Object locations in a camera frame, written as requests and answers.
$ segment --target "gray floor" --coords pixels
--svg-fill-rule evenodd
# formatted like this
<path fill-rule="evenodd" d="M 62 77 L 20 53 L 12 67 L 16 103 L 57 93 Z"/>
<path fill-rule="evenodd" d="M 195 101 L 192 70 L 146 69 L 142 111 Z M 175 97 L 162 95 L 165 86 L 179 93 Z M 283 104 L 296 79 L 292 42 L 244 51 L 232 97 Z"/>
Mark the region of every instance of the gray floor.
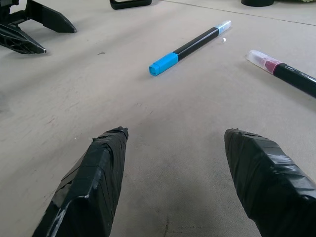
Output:
<path fill-rule="evenodd" d="M 130 138 L 112 237 L 260 236 L 229 173 L 228 128 L 276 141 L 316 180 L 316 99 L 245 59 L 257 49 L 316 76 L 316 3 L 40 2 L 78 32 L 29 21 L 21 27 L 46 55 L 0 48 L 0 236 L 29 237 L 91 138 L 116 126 Z M 228 19 L 225 44 L 149 75 L 152 62 Z"/>

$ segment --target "marker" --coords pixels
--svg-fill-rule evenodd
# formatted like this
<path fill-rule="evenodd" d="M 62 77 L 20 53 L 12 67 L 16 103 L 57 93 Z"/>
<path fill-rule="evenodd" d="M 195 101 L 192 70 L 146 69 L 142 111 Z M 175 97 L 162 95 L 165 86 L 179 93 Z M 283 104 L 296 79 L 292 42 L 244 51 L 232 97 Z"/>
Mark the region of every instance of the marker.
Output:
<path fill-rule="evenodd" d="M 201 48 L 212 39 L 218 37 L 225 30 L 227 30 L 231 26 L 231 24 L 232 21 L 224 21 L 222 24 L 209 29 L 202 35 L 196 37 L 194 40 L 178 48 L 176 51 L 167 54 L 149 67 L 150 74 L 153 76 L 157 76 L 160 73 L 166 71 L 168 68 L 171 68 L 181 59 L 184 59 L 186 56 L 193 53 L 198 48 Z"/>
<path fill-rule="evenodd" d="M 247 59 L 258 67 L 316 98 L 316 79 L 257 50 Z"/>

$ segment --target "clear marker cap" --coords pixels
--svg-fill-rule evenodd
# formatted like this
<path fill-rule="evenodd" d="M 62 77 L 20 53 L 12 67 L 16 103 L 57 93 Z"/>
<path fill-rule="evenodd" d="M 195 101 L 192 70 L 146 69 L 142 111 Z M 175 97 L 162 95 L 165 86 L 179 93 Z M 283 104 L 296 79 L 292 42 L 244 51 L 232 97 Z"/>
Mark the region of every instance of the clear marker cap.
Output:
<path fill-rule="evenodd" d="M 224 21 L 221 24 L 215 26 L 219 30 L 218 35 L 226 31 L 231 25 L 232 25 L 232 21 Z"/>
<path fill-rule="evenodd" d="M 276 66 L 282 63 L 281 61 L 273 57 L 270 57 L 262 52 L 259 52 L 257 50 L 249 51 L 247 55 L 247 60 L 249 60 L 253 64 L 257 65 L 258 67 L 266 70 L 267 72 L 271 74 L 273 74 Z"/>

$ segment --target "black plastic stand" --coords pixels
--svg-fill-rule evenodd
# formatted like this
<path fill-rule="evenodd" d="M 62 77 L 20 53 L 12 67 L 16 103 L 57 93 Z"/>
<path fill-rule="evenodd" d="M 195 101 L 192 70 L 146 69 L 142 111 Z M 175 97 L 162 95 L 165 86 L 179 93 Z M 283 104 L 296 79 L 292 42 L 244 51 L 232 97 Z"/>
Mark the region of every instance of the black plastic stand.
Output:
<path fill-rule="evenodd" d="M 22 54 L 46 53 L 46 49 L 19 28 L 27 20 L 35 20 L 59 33 L 75 33 L 72 23 L 60 12 L 33 0 L 28 0 L 25 10 L 10 14 L 10 7 L 19 0 L 0 0 L 0 45 Z"/>
<path fill-rule="evenodd" d="M 138 7 L 138 6 L 148 6 L 152 4 L 152 0 L 129 0 L 129 1 L 115 1 L 110 0 L 111 7 L 114 10 Z"/>
<path fill-rule="evenodd" d="M 270 6 L 275 0 L 241 0 L 241 3 L 246 6 Z"/>

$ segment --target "black plastic object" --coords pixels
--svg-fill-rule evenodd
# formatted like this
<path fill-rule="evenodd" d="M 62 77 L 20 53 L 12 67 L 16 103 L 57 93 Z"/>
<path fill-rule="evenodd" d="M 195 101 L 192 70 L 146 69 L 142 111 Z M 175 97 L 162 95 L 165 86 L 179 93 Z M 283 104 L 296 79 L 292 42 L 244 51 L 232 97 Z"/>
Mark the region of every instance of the black plastic object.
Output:
<path fill-rule="evenodd" d="M 128 0 L 128 1 L 115 1 L 110 0 L 111 7 L 114 10 L 138 7 L 138 6 L 148 6 L 152 4 L 152 0 Z"/>
<path fill-rule="evenodd" d="M 225 148 L 239 200 L 262 237 L 316 236 L 316 184 L 277 143 L 229 129 Z"/>
<path fill-rule="evenodd" d="M 246 6 L 270 6 L 275 0 L 241 0 L 241 3 Z"/>
<path fill-rule="evenodd" d="M 212 27 L 208 31 L 204 32 L 202 35 L 196 37 L 190 42 L 186 43 L 184 46 L 178 48 L 173 51 L 178 55 L 178 61 L 184 59 L 189 54 L 193 53 L 197 49 L 201 48 L 206 43 L 210 42 L 212 39 L 218 37 L 219 29 L 216 27 Z"/>
<path fill-rule="evenodd" d="M 35 20 L 59 33 L 75 33 L 76 29 L 63 14 L 33 0 L 25 10 L 10 14 L 10 7 L 19 0 L 0 0 L 0 45 L 22 54 L 46 53 L 46 49 L 19 28 L 27 20 Z"/>
<path fill-rule="evenodd" d="M 127 128 L 94 138 L 57 188 L 33 237 L 108 237 L 123 179 Z"/>
<path fill-rule="evenodd" d="M 285 63 L 278 64 L 273 75 L 316 98 L 316 78 Z"/>

